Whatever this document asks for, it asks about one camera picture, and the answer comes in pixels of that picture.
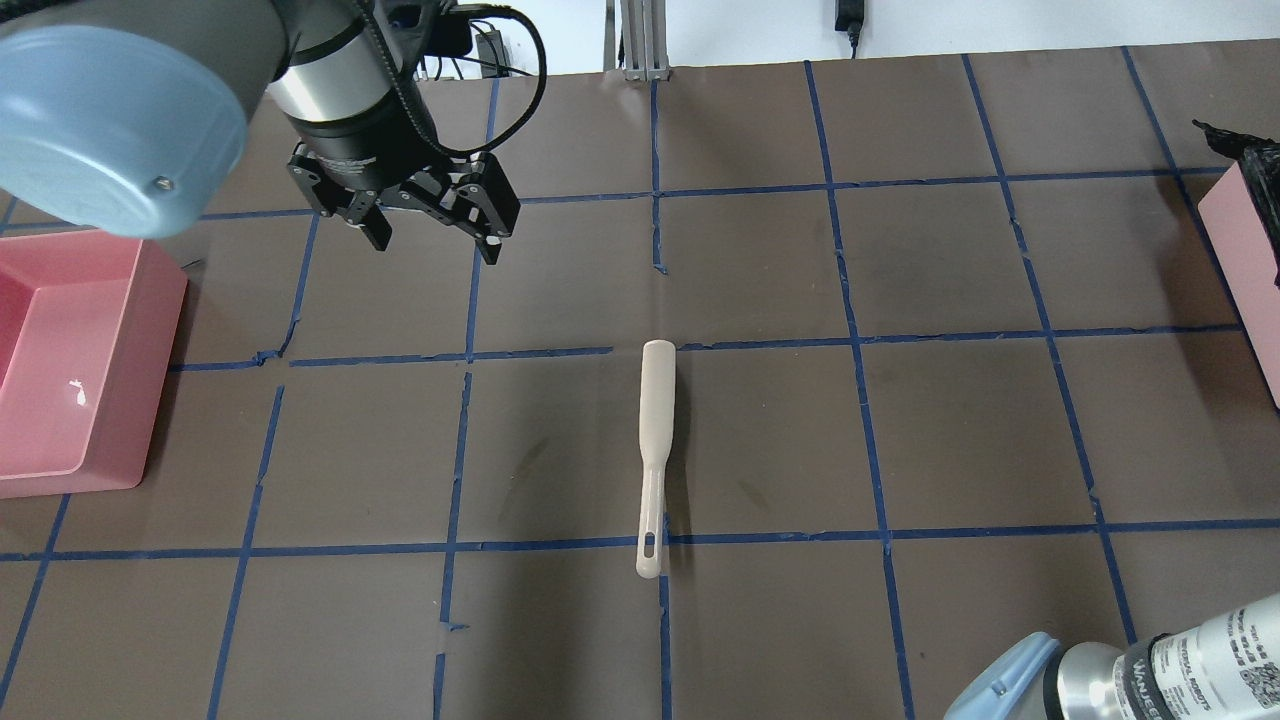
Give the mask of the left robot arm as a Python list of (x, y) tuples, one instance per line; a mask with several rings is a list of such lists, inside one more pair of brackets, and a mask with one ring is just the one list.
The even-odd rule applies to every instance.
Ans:
[(471, 51), (456, 1), (5, 1), (1, 170), (10, 196), (76, 225), (188, 229), (270, 99), (298, 136), (287, 170), (320, 217), (387, 249), (387, 209), (465, 232), (486, 264), (521, 202), (494, 151), (445, 145), (415, 70)]

